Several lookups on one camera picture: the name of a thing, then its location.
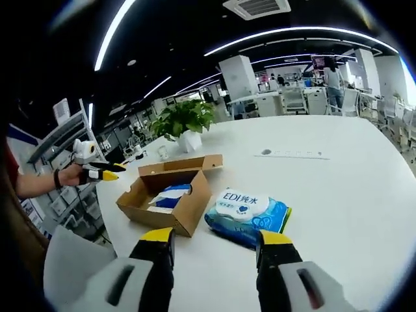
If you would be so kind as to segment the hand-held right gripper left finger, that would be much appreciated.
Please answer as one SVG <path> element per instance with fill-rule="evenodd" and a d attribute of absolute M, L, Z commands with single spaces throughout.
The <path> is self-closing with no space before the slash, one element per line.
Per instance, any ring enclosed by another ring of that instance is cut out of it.
<path fill-rule="evenodd" d="M 88 279 L 70 311 L 168 311 L 174 288 L 175 229 L 151 230 L 129 257 L 118 257 Z"/>

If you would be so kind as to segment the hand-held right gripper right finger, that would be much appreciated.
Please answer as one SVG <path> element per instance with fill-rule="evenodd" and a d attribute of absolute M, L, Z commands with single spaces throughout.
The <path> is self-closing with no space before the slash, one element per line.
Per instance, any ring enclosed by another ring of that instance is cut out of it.
<path fill-rule="evenodd" d="M 261 230 L 256 248 L 261 311 L 355 311 L 342 285 L 312 261 L 303 261 L 291 239 Z"/>

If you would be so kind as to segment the person's left hand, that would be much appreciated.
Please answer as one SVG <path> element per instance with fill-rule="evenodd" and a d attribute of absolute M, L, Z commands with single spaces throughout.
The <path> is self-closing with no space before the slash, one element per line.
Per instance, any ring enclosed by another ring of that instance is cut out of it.
<path fill-rule="evenodd" d="M 71 164 L 58 173 L 58 180 L 61 186 L 75 187 L 90 182 L 86 170 L 79 164 Z"/>

